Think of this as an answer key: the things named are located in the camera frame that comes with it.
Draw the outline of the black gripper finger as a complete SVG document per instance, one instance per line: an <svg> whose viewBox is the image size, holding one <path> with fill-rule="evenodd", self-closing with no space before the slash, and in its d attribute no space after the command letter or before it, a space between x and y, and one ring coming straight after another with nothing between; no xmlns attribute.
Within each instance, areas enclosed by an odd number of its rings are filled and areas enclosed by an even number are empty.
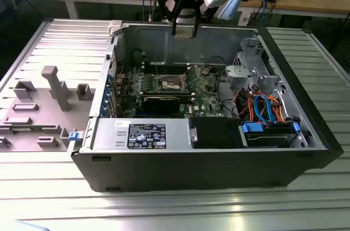
<svg viewBox="0 0 350 231"><path fill-rule="evenodd" d="M202 0L190 0L190 9L192 10L192 14L194 16L194 28L192 31L193 37L197 35L197 30L201 22L201 11L200 11L201 4L202 4Z"/></svg>
<svg viewBox="0 0 350 231"><path fill-rule="evenodd" d="M178 1L176 0L157 0L160 14L163 20L167 20L172 26L172 35L176 35Z"/></svg>

